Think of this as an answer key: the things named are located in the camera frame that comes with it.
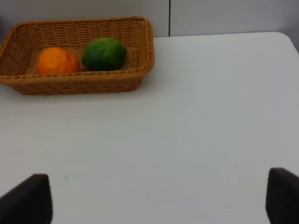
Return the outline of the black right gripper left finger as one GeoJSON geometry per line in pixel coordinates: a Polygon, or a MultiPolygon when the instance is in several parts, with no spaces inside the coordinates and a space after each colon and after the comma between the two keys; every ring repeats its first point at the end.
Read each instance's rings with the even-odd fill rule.
{"type": "Polygon", "coordinates": [[[50,224],[53,204],[47,174],[33,174],[0,197],[2,224],[50,224]]]}

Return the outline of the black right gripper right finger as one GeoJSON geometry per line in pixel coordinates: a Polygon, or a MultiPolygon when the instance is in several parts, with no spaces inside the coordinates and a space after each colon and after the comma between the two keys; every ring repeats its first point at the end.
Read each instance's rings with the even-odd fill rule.
{"type": "Polygon", "coordinates": [[[298,224],[299,177],[284,168],[271,168],[265,208],[271,224],[298,224]]]}

